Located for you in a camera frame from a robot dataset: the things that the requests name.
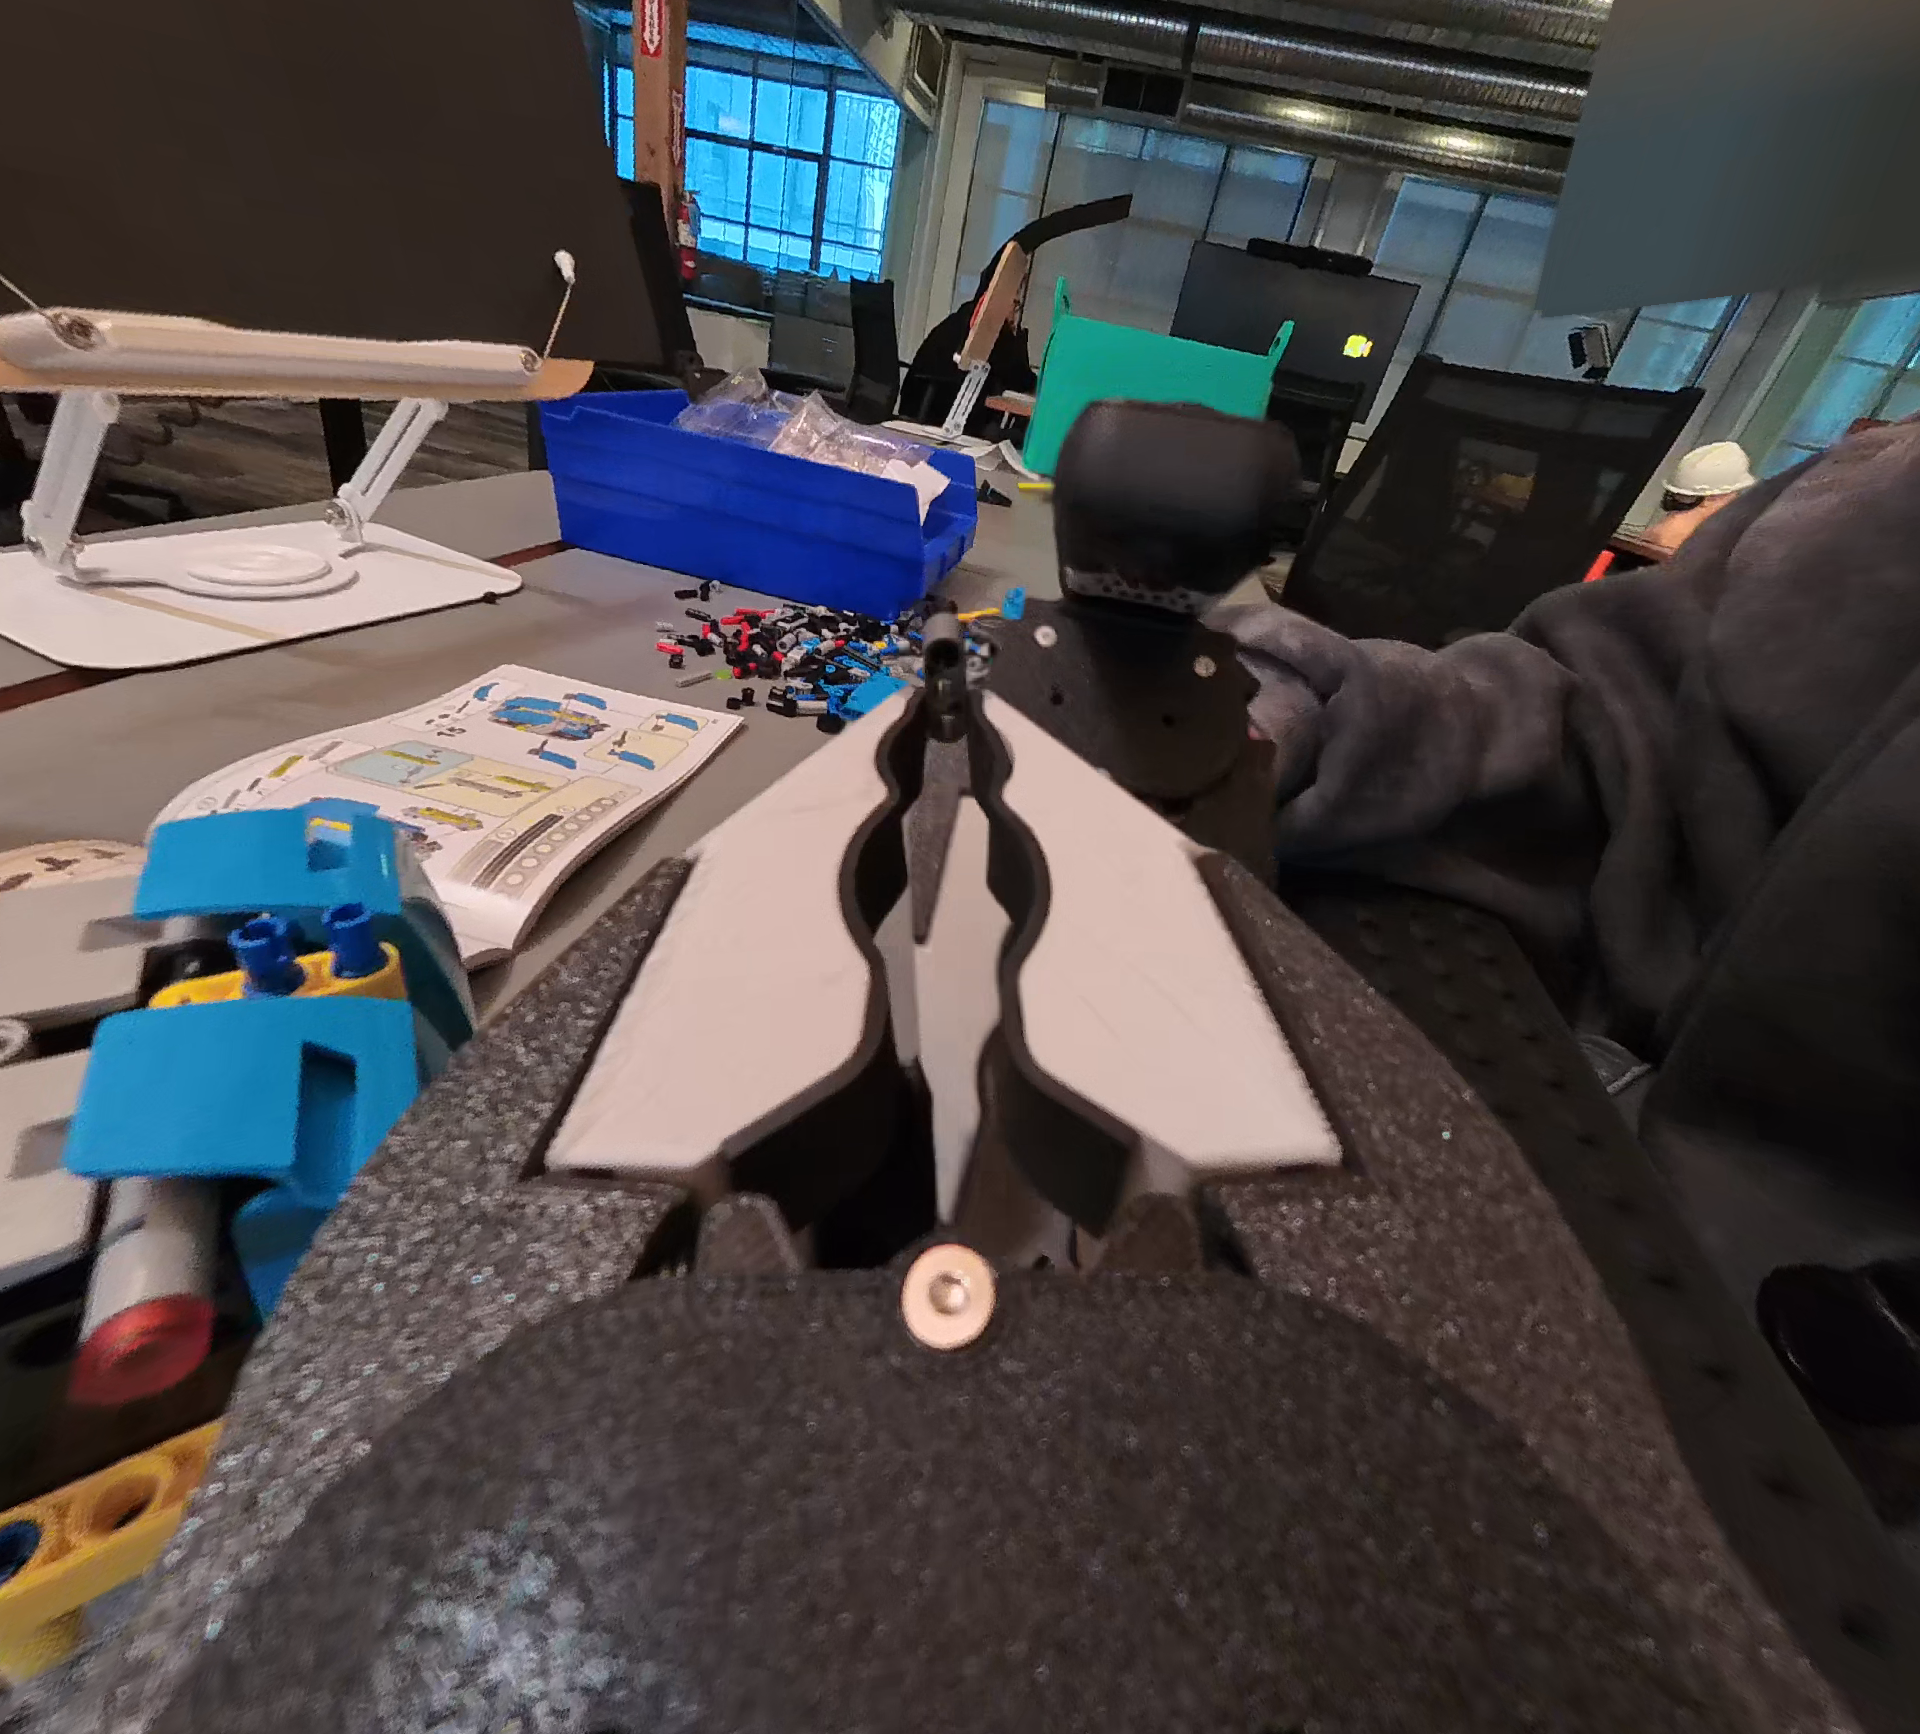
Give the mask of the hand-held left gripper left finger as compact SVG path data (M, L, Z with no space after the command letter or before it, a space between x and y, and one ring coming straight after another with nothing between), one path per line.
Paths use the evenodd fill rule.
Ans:
M545 1152L659 1182L864 1182L902 1099L880 933L908 894L920 700L714 827Z

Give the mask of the small grey connector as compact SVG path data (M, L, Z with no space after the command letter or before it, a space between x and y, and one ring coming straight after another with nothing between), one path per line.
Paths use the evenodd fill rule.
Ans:
M967 633L957 608L939 600L922 623L922 704L931 740L959 744L973 712Z

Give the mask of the light wooden stand panel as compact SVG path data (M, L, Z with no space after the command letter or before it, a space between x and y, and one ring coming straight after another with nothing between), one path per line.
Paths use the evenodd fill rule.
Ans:
M931 406L949 436L979 432L973 418L995 395L1030 395L1034 365L1024 329L1032 256L1006 239L983 272L971 304L959 306L925 339L920 367Z

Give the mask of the teal green panel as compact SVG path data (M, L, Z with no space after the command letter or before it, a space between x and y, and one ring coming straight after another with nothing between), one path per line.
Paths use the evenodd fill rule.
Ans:
M1026 471L1050 479L1070 426L1097 402L1200 406L1231 418L1263 420L1291 333L1294 322L1285 318L1261 355L1156 335L1077 314L1068 282L1056 280L1022 448Z

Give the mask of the black partition board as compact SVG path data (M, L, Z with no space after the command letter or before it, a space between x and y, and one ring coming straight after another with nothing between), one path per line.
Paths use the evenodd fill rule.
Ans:
M572 0L2 0L4 312L661 357Z

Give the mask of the white desk lamp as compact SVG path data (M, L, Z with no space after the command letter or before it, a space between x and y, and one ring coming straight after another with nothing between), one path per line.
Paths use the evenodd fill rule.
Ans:
M515 594L515 570L377 513L452 402L545 395L531 349L249 331L201 318L53 306L4 316L12 389L59 398L20 546L2 558L4 643L55 665L144 671L322 639ZM79 517L130 398L387 398L389 416L333 497L300 521L144 531L87 544Z

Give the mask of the grey desk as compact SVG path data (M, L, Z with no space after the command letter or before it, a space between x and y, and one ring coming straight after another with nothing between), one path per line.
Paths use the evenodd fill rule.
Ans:
M519 578L521 586L515 594L493 594L452 610L428 612L306 643L235 653L201 665L95 671L99 685L89 692L81 690L63 696L61 702L10 710L4 714L4 825L20 829L103 827L107 834L130 827L142 844L170 801L227 765L337 724L408 712L499 665L574 675L590 685L728 714L710 696L679 696L673 690L671 673L655 655L655 621L665 617L669 608L671 594L677 590L675 578L663 570L594 556L570 544L562 564L580 570L582 576L564 578L558 584L539 580L533 586L525 586ZM993 694L987 688L987 677L971 688L973 712L981 696ZM973 795L971 724L967 738L959 744L931 740L925 726L922 690L910 696L920 700L920 781L918 795L904 809L904 850L908 813L925 793ZM829 742L829 738L803 730L791 720L768 730L760 720L728 716L738 720L738 732L716 758L657 809L651 809L629 834L594 856L602 858L606 852L618 850L626 836L635 832L655 834L661 821L669 821L681 842L655 846L655 858L679 854L687 858L687 864L673 872L661 870L661 878L667 880L665 911L687 876L689 852L714 827ZM1214 898L1231 929L1243 941L1245 955L1289 1044L1277 992L1265 982L1263 965L1255 959L1253 921L1229 902L1229 882L1237 878L1239 870L1225 854L1198 848L1214 862L1210 880ZM541 933L553 913L553 900L566 892L572 876L553 894L527 935ZM922 1229L941 1223L933 1188L933 1148L929 1146L925 1154L916 1152L918 1136L931 1132L931 1099L910 1051L914 963L908 923L910 892L880 933L894 1038L904 1079L898 1124L884 1162L898 1144L906 1144L914 1152L908 1156L906 1184L896 1186L890 1176L884 1176L882 1186L890 1201L904 1201L908 1213L906 1239L914 1241L920 1239ZM495 963L511 961L517 953L523 953L525 939L511 957ZM472 976L495 963L474 969L466 980L474 1006L474 1028L470 1038L448 1057L444 1069L450 1065L474 1067L478 1061L483 1012L474 1002ZM588 1036L582 1040L580 1061L576 1067L562 1067L558 1115L533 1124L531 1162L535 1174L551 1174L560 1182L578 1182L590 1174L604 1180L659 1182L631 1174L545 1168L545 1152L553 1132L622 1004L637 965L639 961L618 961L614 965L612 1012L608 1016L588 1014ZM993 1032L981 1061L985 1105L995 1105L995 1051ZM379 1146L399 1144L399 1124L403 1119L426 1119L428 1083ZM371 1170L379 1146L373 1148L357 1176ZM1131 1217L1141 1195L1184 1199L1223 1182L1271 1178L1281 1172L1296 1170L1257 1176L1024 1174L1024 1178L1048 1207L1073 1219L1081 1233L1109 1241L1119 1223ZM701 1205L756 1193L762 1197L766 1213L785 1219L807 1237L813 1227L841 1215L852 1205L852 1195L868 1180L659 1184L695 1197ZM347 1197L320 1227L328 1223L347 1225L345 1201Z

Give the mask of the black monitor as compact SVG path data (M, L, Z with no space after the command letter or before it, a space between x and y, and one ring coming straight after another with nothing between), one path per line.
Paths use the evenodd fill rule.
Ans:
M1285 322L1281 373L1356 389L1356 418L1373 412L1421 298L1417 282L1304 266L1273 251L1194 243L1170 333L1265 355Z

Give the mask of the person's right forearm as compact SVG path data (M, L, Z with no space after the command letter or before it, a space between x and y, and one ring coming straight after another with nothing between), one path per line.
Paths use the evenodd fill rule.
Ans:
M1283 866L1596 852L1577 679L1543 647L1515 635L1439 649L1354 641L1275 602L1225 606L1212 625L1255 677Z

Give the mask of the black mesh office chair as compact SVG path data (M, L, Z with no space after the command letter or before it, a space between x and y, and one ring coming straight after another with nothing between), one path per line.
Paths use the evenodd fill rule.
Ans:
M1279 604L1358 641L1500 633L1587 574L1703 398L1419 355Z

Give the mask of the building instruction booklet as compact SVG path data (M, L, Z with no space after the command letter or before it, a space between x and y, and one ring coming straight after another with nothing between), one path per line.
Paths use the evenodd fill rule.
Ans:
M235 761L138 846L4 858L4 1016L118 1012L176 978L280 961L231 939L274 923L318 990L397 976L460 1000L564 882L701 773L738 720L499 665L401 714Z

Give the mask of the blue plastic bin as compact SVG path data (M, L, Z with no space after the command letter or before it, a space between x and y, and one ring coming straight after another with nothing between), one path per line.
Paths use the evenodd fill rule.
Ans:
M576 550L756 594L896 619L973 548L977 475L933 448L943 493L728 436L687 432L677 389L539 406L562 539Z

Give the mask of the heap of clear plastic bags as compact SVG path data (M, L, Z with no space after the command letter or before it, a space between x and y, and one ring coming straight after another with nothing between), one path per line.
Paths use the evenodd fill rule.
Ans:
M860 424L817 391L781 391L754 369L722 377L704 395L691 398L675 426L868 479L896 481L914 489L922 501L937 499L951 479L922 442L886 426Z

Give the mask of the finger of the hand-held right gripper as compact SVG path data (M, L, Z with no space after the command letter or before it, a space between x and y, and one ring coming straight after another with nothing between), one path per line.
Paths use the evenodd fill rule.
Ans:
M953 1225L983 1122L981 1061L1000 1018L1010 929L989 886L989 821L969 793L925 793L906 821L912 1055L931 1099L935 1209Z

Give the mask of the pile of building block parts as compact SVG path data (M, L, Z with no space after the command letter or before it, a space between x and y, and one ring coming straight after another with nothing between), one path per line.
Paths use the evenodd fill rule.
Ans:
M791 598L728 606L704 580L671 594L667 615L655 621L655 655L679 696L710 696L728 714L803 720L833 734L925 688L935 615L957 619L963 679L977 685L1010 619L1024 610L1022 590L977 606L931 594L898 617Z

